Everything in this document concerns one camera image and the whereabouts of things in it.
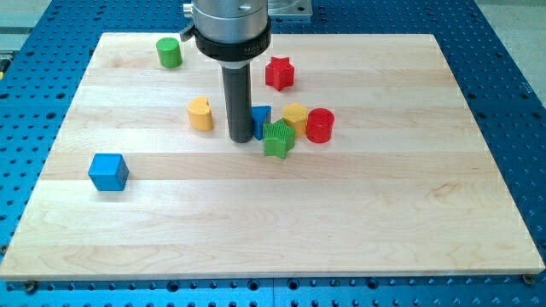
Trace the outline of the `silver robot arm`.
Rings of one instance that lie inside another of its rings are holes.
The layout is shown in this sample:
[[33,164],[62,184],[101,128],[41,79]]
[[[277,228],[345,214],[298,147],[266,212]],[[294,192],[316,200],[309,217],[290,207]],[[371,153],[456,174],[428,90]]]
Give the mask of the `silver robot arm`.
[[181,40],[227,69],[240,69],[264,53],[271,40],[267,0],[193,0],[183,6],[189,24]]

